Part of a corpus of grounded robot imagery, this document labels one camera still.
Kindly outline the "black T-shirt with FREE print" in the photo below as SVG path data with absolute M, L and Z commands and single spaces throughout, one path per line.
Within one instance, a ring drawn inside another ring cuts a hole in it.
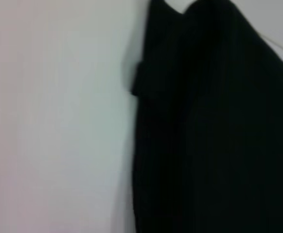
M 230 0 L 150 0 L 136 233 L 283 233 L 283 61 Z

